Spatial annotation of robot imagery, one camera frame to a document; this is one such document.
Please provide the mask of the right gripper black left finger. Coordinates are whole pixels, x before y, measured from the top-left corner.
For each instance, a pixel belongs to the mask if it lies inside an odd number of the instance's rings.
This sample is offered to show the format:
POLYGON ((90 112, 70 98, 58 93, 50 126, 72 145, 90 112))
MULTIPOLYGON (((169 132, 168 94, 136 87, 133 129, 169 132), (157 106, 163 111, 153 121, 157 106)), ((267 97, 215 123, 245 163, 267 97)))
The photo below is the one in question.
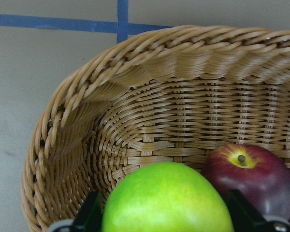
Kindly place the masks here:
POLYGON ((102 199, 98 192, 90 192, 72 223, 73 232, 99 232, 102 223, 102 199))

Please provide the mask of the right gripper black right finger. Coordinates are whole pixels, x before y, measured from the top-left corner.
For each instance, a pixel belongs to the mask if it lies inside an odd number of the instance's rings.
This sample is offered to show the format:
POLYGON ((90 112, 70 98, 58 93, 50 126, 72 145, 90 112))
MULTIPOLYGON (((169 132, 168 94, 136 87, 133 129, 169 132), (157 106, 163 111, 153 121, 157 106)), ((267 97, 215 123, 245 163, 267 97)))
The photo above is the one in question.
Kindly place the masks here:
POLYGON ((227 207, 235 232, 262 232, 265 229, 264 217, 239 190, 228 191, 227 207))

